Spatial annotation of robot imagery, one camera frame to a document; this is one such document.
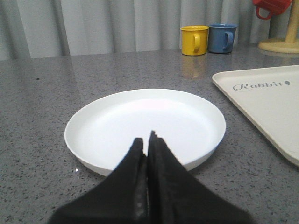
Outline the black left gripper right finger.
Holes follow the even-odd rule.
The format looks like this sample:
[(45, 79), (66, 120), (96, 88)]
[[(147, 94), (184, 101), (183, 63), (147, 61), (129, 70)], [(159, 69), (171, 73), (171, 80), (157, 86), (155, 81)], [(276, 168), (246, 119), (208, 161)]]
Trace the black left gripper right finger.
[(151, 132), (148, 148), (150, 218), (153, 224), (252, 224), (252, 217), (206, 188)]

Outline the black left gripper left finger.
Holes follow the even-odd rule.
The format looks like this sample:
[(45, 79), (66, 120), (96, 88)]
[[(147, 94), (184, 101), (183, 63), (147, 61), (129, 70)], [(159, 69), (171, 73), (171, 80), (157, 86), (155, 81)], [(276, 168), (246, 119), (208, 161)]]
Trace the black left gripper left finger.
[(146, 224), (147, 159), (136, 138), (115, 170), (98, 186), (60, 207), (50, 224)]

